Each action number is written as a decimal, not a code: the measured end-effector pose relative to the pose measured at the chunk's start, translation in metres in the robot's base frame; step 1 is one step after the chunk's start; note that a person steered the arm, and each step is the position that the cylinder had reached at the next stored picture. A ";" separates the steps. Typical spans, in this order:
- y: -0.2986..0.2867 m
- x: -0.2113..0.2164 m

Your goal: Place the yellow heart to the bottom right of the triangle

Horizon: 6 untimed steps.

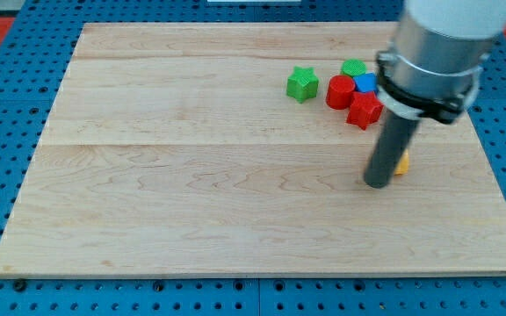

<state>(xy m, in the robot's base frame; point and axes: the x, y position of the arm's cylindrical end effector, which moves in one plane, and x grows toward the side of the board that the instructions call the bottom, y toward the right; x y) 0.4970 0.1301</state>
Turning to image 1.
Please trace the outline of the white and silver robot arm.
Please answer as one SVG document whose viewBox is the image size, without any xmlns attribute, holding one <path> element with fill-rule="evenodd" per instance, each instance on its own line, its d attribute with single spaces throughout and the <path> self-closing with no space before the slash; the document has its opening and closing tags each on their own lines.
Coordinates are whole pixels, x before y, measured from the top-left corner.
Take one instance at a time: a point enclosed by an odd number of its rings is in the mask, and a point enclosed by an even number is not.
<svg viewBox="0 0 506 316">
<path fill-rule="evenodd" d="M 406 0 L 376 55 L 380 101 L 404 119 L 451 124 L 477 98 L 505 27 L 506 0 Z"/>
</svg>

